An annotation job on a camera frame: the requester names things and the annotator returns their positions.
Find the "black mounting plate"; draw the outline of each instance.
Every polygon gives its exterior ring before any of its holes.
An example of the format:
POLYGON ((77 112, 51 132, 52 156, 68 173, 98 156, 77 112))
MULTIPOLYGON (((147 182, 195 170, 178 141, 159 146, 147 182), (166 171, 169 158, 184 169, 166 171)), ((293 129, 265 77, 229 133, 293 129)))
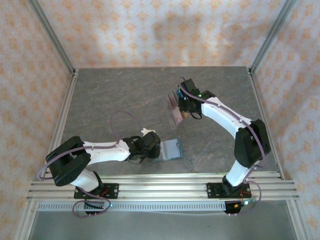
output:
MULTIPOLYGON (((104 189, 108 189, 108 192, 103 196, 106 199, 117 199, 119 194, 118 183, 104 183, 104 189)), ((74 199, 95 199, 94 197, 84 194, 81 190, 76 188, 74 190, 74 199)))
POLYGON ((222 188, 222 182, 208 182, 206 184, 206 193, 208 195, 208 199, 250 199, 251 193, 250 192, 249 184, 242 184, 236 191, 234 191, 231 195, 227 195, 222 188))

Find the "gray stone surface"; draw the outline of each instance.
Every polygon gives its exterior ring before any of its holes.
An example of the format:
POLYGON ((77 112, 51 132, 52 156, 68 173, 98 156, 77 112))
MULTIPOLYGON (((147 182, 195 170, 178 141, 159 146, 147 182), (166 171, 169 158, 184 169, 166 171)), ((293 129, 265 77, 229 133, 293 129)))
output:
MULTIPOLYGON (((109 119, 118 110, 134 114, 161 140, 180 138, 184 157, 141 164, 112 161, 90 166, 99 175, 179 174, 228 172, 235 161, 234 139, 213 120, 188 118, 179 126, 171 123, 167 97, 177 89, 180 76, 192 78, 200 91, 209 90, 224 104, 253 120, 261 118, 245 67, 164 67, 81 69, 68 112, 62 141, 80 136, 88 142, 112 142, 109 119)), ((115 116, 121 138, 140 134, 128 115, 115 116)), ((272 153, 263 171, 277 171, 272 153)))

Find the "wall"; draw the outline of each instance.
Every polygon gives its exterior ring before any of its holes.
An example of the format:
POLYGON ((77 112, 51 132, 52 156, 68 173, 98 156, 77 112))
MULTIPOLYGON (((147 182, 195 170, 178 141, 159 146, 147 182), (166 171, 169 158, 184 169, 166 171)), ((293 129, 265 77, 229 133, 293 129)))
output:
POLYGON ((40 0, 76 68, 250 66, 285 0, 40 0))
POLYGON ((287 177, 320 239, 320 5, 297 1, 256 74, 287 177))
POLYGON ((26 0, 0 4, 0 239, 12 239, 70 76, 26 0))

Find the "patterned wallpaper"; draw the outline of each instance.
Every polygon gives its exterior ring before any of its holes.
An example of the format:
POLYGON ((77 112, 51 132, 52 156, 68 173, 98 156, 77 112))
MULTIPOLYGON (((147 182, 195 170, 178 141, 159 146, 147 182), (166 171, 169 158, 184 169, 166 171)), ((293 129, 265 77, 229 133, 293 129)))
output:
POLYGON ((287 177, 320 239, 320 4, 297 1, 256 80, 287 177))
POLYGON ((250 66, 285 0, 40 0, 76 68, 250 66))
POLYGON ((12 239, 70 76, 26 0, 0 4, 0 239, 12 239))

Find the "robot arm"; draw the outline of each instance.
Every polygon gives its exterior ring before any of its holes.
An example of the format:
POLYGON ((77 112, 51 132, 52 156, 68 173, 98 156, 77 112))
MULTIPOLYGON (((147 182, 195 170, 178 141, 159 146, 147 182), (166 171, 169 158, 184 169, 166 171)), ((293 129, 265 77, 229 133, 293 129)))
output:
POLYGON ((143 130, 143 134, 142 137, 133 136, 118 142, 104 143, 82 141, 79 136, 71 137, 46 157, 46 162, 49 162, 62 153, 72 152, 49 165, 55 185, 61 187, 72 184, 86 192, 100 195, 104 190, 104 185, 99 175, 85 168, 107 161, 122 162, 159 157, 161 142, 158 135, 146 129, 143 130))
POLYGON ((235 139, 235 162, 222 180, 223 189, 227 193, 232 193, 243 183, 251 168, 262 159, 258 144, 246 124, 254 130, 262 144, 264 153, 268 154, 271 148, 265 124, 260 119, 252 121, 238 114, 209 91, 200 92, 192 79, 182 82, 181 87, 183 89, 177 90, 178 106, 181 112, 209 117, 226 129, 235 139), (213 104, 191 98, 185 92, 213 104))

